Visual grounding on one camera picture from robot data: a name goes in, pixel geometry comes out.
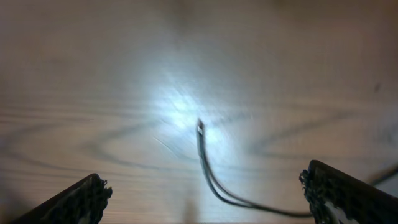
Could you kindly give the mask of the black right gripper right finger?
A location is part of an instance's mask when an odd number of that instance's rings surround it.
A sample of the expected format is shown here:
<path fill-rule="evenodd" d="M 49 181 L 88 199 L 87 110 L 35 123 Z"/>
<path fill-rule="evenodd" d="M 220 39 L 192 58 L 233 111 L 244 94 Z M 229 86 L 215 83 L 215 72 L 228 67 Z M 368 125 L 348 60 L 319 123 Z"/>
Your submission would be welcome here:
<path fill-rule="evenodd" d="M 316 224 L 397 224 L 397 198 L 318 160 L 299 180 Z"/>

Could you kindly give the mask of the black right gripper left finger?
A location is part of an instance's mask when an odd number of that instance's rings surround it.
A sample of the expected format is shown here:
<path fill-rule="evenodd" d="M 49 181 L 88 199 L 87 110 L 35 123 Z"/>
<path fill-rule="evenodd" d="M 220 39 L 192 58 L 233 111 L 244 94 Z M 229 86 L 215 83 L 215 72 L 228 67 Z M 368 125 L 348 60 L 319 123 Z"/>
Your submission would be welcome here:
<path fill-rule="evenodd" d="M 113 194 L 93 173 L 14 219 L 12 224 L 98 224 Z"/>

